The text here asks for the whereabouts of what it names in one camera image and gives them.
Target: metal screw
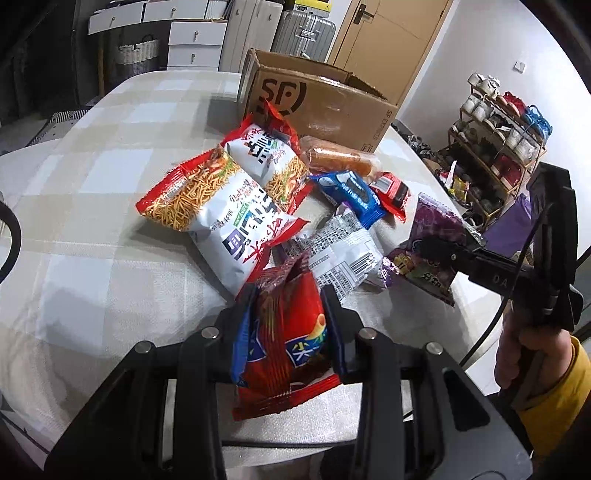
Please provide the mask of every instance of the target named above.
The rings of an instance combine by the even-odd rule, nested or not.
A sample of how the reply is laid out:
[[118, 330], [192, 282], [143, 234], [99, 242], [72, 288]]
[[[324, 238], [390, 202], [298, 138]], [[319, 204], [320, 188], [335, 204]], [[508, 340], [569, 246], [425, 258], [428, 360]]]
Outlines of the metal screw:
[[134, 346], [134, 350], [138, 353], [148, 353], [152, 349], [152, 344], [147, 340], [142, 340]]
[[216, 338], [220, 334], [220, 331], [215, 327], [205, 327], [201, 330], [201, 336], [203, 338]]
[[427, 352], [432, 355], [441, 355], [443, 353], [443, 347], [437, 342], [429, 342], [427, 344]]
[[378, 332], [376, 332], [373, 328], [365, 327], [358, 332], [358, 335], [365, 340], [373, 340], [378, 336]]

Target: barcode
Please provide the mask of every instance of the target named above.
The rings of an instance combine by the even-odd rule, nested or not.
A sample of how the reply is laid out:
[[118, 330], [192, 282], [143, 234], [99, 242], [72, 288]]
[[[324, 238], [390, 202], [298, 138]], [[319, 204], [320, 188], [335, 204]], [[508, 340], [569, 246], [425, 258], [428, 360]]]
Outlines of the barcode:
[[384, 195], [388, 194], [388, 190], [391, 186], [392, 180], [390, 180], [388, 177], [380, 177], [374, 182], [374, 187], [376, 187]]
[[366, 270], [373, 263], [374, 256], [371, 253], [366, 253], [360, 259], [351, 263], [351, 271], [354, 273], [358, 281], [363, 281], [365, 278]]

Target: door handle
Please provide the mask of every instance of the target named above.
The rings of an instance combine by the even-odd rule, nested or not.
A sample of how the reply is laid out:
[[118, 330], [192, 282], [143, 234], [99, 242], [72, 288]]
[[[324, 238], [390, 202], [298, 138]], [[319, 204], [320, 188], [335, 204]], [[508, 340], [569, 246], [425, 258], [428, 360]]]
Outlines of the door handle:
[[357, 10], [357, 14], [355, 15], [355, 20], [353, 20], [353, 23], [355, 25], [359, 25], [359, 23], [361, 22], [361, 19], [363, 18], [363, 16], [369, 17], [369, 18], [374, 18], [375, 15], [371, 14], [369, 12], [366, 12], [365, 9], [367, 8], [367, 5], [365, 4], [361, 4], [359, 6], [359, 10]]

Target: table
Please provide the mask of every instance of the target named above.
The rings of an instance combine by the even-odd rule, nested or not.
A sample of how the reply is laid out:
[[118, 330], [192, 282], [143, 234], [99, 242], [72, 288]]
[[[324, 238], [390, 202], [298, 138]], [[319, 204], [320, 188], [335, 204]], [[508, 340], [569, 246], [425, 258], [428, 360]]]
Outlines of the table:
[[[0, 286], [0, 391], [52, 441], [137, 341], [182, 341], [232, 302], [189, 236], [140, 217], [135, 202], [166, 171], [214, 147], [238, 124], [239, 79], [191, 71], [133, 77], [92, 108], [40, 165], [24, 164], [25, 178], [0, 177], [0, 187], [21, 186], [11, 192], [11, 206], [23, 237], [19, 260]], [[451, 206], [392, 128], [377, 154], [385, 170], [408, 184], [410, 219], [419, 192]], [[317, 225], [330, 209], [313, 194], [297, 214]], [[380, 220], [372, 234], [390, 252], [410, 226]], [[8, 246], [9, 239], [0, 238], [0, 254]], [[500, 298], [461, 274], [452, 288], [454, 308], [403, 280], [387, 291], [362, 287], [344, 304], [397, 342], [436, 340], [459, 359]], [[498, 331], [480, 353], [496, 337]], [[360, 385], [341, 385], [290, 411], [240, 423], [229, 413], [233, 388], [222, 386], [218, 396], [222, 439], [317, 443], [356, 436]], [[171, 434], [167, 414], [169, 452]], [[234, 467], [314, 451], [232, 447], [224, 455], [226, 466]]]

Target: sf express logo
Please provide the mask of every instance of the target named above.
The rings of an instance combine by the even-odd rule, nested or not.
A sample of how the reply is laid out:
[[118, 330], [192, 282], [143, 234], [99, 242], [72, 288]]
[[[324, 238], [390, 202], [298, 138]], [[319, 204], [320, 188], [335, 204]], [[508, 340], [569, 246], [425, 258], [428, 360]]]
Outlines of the sf express logo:
[[259, 97], [259, 105], [256, 107], [257, 113], [264, 113], [263, 106], [265, 100], [274, 103], [277, 110], [283, 116], [295, 112], [306, 97], [307, 86], [304, 82], [278, 82], [273, 78], [266, 78], [262, 81], [262, 90], [265, 96]]

